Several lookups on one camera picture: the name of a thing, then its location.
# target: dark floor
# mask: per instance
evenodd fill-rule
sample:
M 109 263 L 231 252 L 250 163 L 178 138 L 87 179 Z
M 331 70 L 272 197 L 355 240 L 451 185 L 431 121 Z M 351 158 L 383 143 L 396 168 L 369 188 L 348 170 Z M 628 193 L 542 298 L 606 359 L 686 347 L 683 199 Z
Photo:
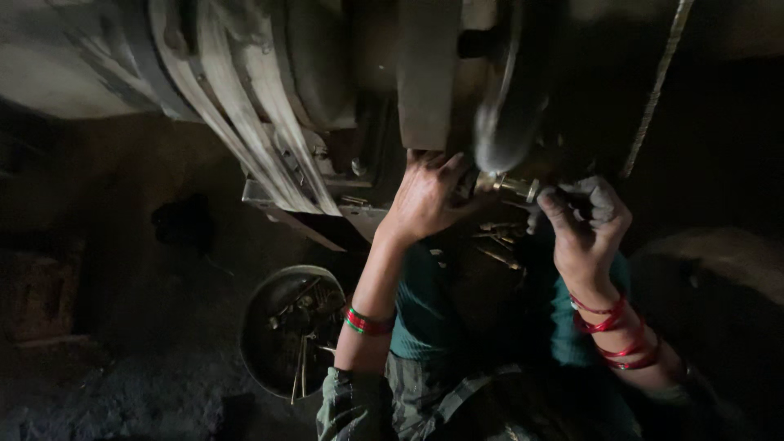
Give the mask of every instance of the dark floor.
M 674 67 L 638 166 L 619 185 L 635 215 L 623 244 L 634 254 L 635 298 L 772 439 L 784 417 L 781 66 Z M 574 82 L 553 98 L 572 106 L 563 128 L 572 148 L 630 141 L 612 130 L 636 119 L 644 92 L 629 97 L 614 84 Z M 0 231 L 86 238 L 77 330 L 101 349 L 41 355 L 0 341 L 0 359 L 12 360 L 0 436 L 207 439 L 225 418 L 249 421 L 248 439 L 313 439 L 320 396 L 290 406 L 266 393 L 246 373 L 236 336 L 266 275 L 334 255 L 240 202 L 239 165 L 206 126 L 136 116 L 70 124 L 57 137 L 48 156 L 0 181 Z M 208 196 L 216 222 L 212 263 L 154 239 L 150 213 L 194 192 Z M 664 239 L 690 228 L 709 229 Z M 476 293 L 519 274 L 462 243 L 451 248 L 459 310 L 481 330 L 495 305 Z

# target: bracelet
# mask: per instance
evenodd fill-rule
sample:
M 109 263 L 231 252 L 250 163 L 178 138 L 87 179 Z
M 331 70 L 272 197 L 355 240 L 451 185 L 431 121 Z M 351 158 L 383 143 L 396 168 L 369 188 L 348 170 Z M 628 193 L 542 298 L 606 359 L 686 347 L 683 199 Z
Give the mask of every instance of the bracelet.
M 618 301 L 612 305 L 612 309 L 609 309 L 610 316 L 607 317 L 605 321 L 597 325 L 590 325 L 586 323 L 585 319 L 583 319 L 580 313 L 575 311 L 575 326 L 577 326 L 577 329 L 583 333 L 597 333 L 613 330 L 618 325 L 618 320 L 623 314 L 624 307 L 626 307 L 626 297 L 621 295 L 621 298 L 619 298 Z
M 618 299 L 618 302 L 623 300 L 624 297 L 625 296 L 623 295 L 623 293 L 621 293 L 621 298 Z M 612 314 L 613 309 L 615 309 L 618 306 L 618 302 L 616 302 L 614 305 L 612 305 L 612 308 L 610 309 L 591 309 L 585 306 L 577 297 L 575 297 L 574 294 L 569 293 L 569 298 L 572 299 L 572 308 L 574 308 L 575 310 L 582 309 L 583 311 L 592 312 L 594 314 L 602 314 L 602 315 Z
M 598 346 L 596 347 L 596 349 L 598 349 L 601 356 L 605 358 L 624 357 L 626 355 L 631 355 L 637 352 L 640 348 L 642 348 L 642 345 L 644 343 L 645 343 L 645 319 L 640 317 L 640 327 L 637 329 L 637 332 L 634 334 L 634 341 L 632 341 L 632 344 L 630 344 L 628 348 L 619 352 L 606 351 L 602 348 L 599 348 Z
M 358 333 L 366 333 L 368 335 L 382 335 L 392 332 L 394 328 L 394 320 L 397 314 L 392 315 L 391 319 L 385 322 L 371 321 L 364 315 L 357 313 L 353 308 L 348 308 L 346 311 L 346 323 L 351 329 Z
M 642 369 L 644 367 L 649 367 L 655 365 L 659 361 L 659 349 L 662 347 L 662 338 L 659 335 L 656 335 L 656 347 L 651 351 L 651 353 L 647 354 L 645 357 L 630 363 L 621 363 L 616 362 L 615 360 L 608 360 L 605 359 L 604 361 L 614 369 L 619 370 L 635 370 L 635 369 Z

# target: cloth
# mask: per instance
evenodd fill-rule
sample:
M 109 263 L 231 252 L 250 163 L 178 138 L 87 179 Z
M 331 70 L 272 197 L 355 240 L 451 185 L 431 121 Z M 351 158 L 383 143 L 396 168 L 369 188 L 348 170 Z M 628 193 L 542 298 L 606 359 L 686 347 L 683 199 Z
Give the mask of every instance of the cloth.
M 549 249 L 546 241 L 527 245 L 531 255 L 521 259 L 531 265 L 529 277 L 516 297 L 528 304 L 503 306 L 503 312 L 522 318 L 501 320 L 507 329 L 494 333 L 502 338 L 490 344 L 472 340 L 443 295 L 437 262 L 422 243 L 413 246 L 398 288 L 386 373 L 330 368 L 317 417 L 319 439 L 640 439 L 622 386 L 609 369 L 595 365 L 590 337 L 574 329 L 568 290 L 552 258 L 535 255 L 552 253 L 551 243 Z M 630 295 L 620 254 L 611 278 Z M 519 326 L 509 329 L 510 324 Z M 530 326 L 543 326 L 543 338 L 514 351 L 523 345 L 510 339 L 523 341 L 518 338 Z M 488 367 L 490 359 L 522 363 Z M 675 398 L 664 406 L 690 404 L 684 388 L 667 394 Z

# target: green and red bangle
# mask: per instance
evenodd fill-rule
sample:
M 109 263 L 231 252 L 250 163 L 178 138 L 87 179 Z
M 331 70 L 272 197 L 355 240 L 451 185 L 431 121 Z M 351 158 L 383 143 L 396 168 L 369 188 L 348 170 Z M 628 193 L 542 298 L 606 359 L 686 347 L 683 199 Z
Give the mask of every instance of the green and red bangle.
M 358 333 L 365 333 L 368 335 L 383 335 L 392 332 L 394 328 L 394 320 L 397 314 L 392 315 L 391 319 L 384 322 L 376 322 L 368 319 L 362 314 L 356 312 L 353 308 L 348 308 L 346 311 L 346 323 L 351 326 L 351 329 Z

